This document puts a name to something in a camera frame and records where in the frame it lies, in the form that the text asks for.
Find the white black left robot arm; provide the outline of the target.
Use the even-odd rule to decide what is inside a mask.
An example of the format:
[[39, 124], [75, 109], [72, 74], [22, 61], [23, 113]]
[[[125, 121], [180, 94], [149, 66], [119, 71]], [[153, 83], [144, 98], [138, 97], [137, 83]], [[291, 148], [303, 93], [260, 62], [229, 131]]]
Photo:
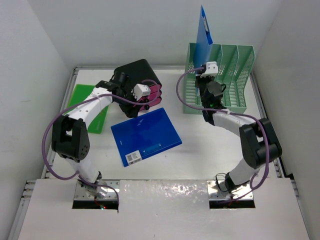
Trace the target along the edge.
[[87, 157], [88, 127], [112, 103], [117, 103], [127, 118], [136, 118], [141, 107], [135, 87], [127, 74], [115, 72], [109, 81], [101, 80], [82, 102], [59, 113], [50, 124], [51, 149], [69, 162], [84, 184], [92, 186], [101, 178]]

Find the dark blue clipboard folder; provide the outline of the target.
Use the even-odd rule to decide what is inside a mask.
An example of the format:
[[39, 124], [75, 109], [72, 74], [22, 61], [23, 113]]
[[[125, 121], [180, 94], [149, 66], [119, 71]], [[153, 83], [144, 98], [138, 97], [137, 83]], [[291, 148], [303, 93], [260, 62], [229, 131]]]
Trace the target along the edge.
[[124, 167], [182, 144], [164, 108], [115, 124], [110, 128]]

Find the pink top drawer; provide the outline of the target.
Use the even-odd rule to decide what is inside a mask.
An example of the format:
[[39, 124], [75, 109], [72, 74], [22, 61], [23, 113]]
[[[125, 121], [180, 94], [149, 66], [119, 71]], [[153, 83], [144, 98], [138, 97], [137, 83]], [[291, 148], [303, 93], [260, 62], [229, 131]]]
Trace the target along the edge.
[[149, 86], [149, 89], [150, 89], [150, 94], [151, 93], [154, 93], [154, 92], [158, 92], [158, 91], [161, 91], [161, 88], [162, 88], [162, 85], [161, 84], [152, 84]]

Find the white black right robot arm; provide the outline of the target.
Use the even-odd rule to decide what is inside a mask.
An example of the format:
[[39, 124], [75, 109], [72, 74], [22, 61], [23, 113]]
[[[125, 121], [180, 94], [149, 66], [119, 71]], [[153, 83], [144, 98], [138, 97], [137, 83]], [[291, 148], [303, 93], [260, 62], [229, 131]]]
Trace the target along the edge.
[[242, 156], [238, 165], [226, 173], [224, 186], [220, 189], [229, 194], [236, 188], [247, 184], [259, 168], [269, 161], [281, 157], [283, 150], [275, 130], [267, 118], [254, 119], [244, 114], [221, 112], [227, 108], [222, 104], [225, 84], [215, 81], [213, 76], [196, 75], [195, 86], [201, 99], [204, 120], [216, 127], [224, 128], [239, 136]]

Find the pink bottom drawer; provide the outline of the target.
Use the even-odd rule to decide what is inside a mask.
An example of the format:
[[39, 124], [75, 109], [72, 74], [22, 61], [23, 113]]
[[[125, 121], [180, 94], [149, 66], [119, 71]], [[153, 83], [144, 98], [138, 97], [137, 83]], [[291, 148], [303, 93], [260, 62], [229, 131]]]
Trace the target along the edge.
[[151, 107], [158, 105], [162, 101], [161, 97], [156, 98], [154, 101], [147, 97], [143, 97], [139, 100], [139, 103], [145, 103], [139, 107], [139, 111], [148, 111]]

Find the light blue book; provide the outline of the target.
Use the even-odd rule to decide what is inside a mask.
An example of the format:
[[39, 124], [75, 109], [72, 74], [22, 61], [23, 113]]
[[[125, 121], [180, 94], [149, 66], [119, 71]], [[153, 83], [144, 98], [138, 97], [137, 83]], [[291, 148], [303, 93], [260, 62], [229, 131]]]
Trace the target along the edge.
[[202, 65], [205, 65], [206, 62], [209, 61], [213, 43], [214, 41], [211, 36], [205, 9], [203, 5], [201, 5], [195, 51], [193, 54], [194, 68], [200, 68]]

